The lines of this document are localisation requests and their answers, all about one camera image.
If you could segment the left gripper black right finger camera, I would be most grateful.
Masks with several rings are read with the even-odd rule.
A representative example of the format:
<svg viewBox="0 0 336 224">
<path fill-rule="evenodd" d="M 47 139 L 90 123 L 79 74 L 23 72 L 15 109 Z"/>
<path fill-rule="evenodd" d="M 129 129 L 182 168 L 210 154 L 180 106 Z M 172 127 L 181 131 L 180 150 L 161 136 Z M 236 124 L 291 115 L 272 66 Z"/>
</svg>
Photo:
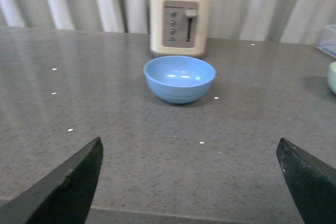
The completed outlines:
<svg viewBox="0 0 336 224">
<path fill-rule="evenodd" d="M 285 138 L 276 154 L 304 223 L 335 223 L 335 168 Z"/>
</svg>

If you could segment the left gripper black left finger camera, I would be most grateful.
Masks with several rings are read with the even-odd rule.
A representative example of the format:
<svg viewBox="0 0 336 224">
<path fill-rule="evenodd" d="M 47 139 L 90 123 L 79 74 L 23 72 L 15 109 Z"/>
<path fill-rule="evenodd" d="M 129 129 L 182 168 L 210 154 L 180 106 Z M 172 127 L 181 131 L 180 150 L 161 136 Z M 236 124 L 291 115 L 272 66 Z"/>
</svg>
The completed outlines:
<svg viewBox="0 0 336 224">
<path fill-rule="evenodd" d="M 1 206 L 1 223 L 85 223 L 102 159 L 103 145 L 97 137 Z"/>
</svg>

